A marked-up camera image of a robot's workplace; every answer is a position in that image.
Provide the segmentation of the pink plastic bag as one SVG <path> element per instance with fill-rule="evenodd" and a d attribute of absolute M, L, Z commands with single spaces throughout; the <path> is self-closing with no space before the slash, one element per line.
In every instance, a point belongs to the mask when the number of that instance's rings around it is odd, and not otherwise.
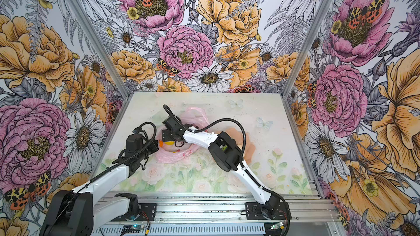
<path fill-rule="evenodd" d="M 202 129 L 210 124 L 205 110 L 198 107 L 188 107 L 184 112 L 181 113 L 180 120 L 183 124 L 193 125 L 197 129 Z M 164 143 L 162 140 L 162 131 L 165 129 L 166 127 L 164 126 L 158 128 L 156 136 L 157 140 L 159 141 L 159 150 L 153 155 L 156 157 L 158 162 L 176 163 L 190 156 L 200 148 L 199 145 L 189 143 Z"/>

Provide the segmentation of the pink scalloped bowl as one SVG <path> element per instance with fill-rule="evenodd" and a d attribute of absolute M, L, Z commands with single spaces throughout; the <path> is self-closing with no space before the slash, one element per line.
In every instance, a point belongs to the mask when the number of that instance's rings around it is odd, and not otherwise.
<path fill-rule="evenodd" d="M 243 135 L 242 132 L 236 130 L 233 127 L 230 127 L 228 129 L 225 130 L 225 132 L 232 138 L 235 140 L 237 146 L 242 149 L 243 146 Z M 250 136 L 249 133 L 246 132 L 246 146 L 245 146 L 245 152 L 244 152 L 244 159 L 247 162 L 248 165 L 251 164 L 252 162 L 252 157 L 253 154 L 256 151 L 256 147 L 254 145 L 254 143 L 250 140 Z"/>

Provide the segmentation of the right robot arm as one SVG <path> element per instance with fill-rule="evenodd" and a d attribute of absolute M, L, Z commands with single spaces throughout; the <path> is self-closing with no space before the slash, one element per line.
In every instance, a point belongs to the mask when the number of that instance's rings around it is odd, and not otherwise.
<path fill-rule="evenodd" d="M 249 168 L 244 158 L 246 132 L 237 120 L 222 118 L 198 129 L 182 123 L 181 119 L 175 116 L 167 105 L 163 105 L 163 108 L 168 114 L 168 118 L 163 121 L 165 129 L 161 134 L 164 143 L 181 142 L 208 149 L 218 167 L 225 172 L 232 172 L 251 192 L 255 201 L 260 204 L 258 214 L 266 219 L 273 219 L 278 215 L 279 205 L 284 202 L 284 198 L 267 188 Z M 239 127 L 242 133 L 241 147 L 226 132 L 208 132 L 211 127 L 221 122 L 231 122 Z"/>

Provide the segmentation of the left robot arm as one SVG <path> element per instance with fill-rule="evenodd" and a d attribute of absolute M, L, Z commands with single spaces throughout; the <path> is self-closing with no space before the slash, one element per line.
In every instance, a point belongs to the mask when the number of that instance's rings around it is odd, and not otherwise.
<path fill-rule="evenodd" d="M 105 203 L 99 201 L 138 169 L 144 170 L 146 160 L 158 149 L 155 138 L 147 139 L 140 133 L 128 136 L 126 148 L 111 167 L 83 185 L 61 190 L 53 196 L 39 234 L 89 236 L 115 218 L 136 219 L 141 211 L 135 194 L 118 193 Z"/>

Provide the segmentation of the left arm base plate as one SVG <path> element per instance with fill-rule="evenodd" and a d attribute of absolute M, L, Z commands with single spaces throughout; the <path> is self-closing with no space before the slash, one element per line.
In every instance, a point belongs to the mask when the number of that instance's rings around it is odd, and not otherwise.
<path fill-rule="evenodd" d="M 140 203 L 138 214 L 118 216 L 112 219 L 112 222 L 152 222 L 155 220 L 156 209 L 156 203 Z"/>

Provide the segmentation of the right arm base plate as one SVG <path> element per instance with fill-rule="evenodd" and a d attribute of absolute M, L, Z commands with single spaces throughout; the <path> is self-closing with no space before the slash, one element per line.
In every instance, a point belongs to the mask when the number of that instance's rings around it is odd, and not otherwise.
<path fill-rule="evenodd" d="M 286 202 L 280 202 L 274 208 L 257 202 L 245 203 L 247 220 L 287 220 L 291 218 L 289 211 L 289 204 Z"/>

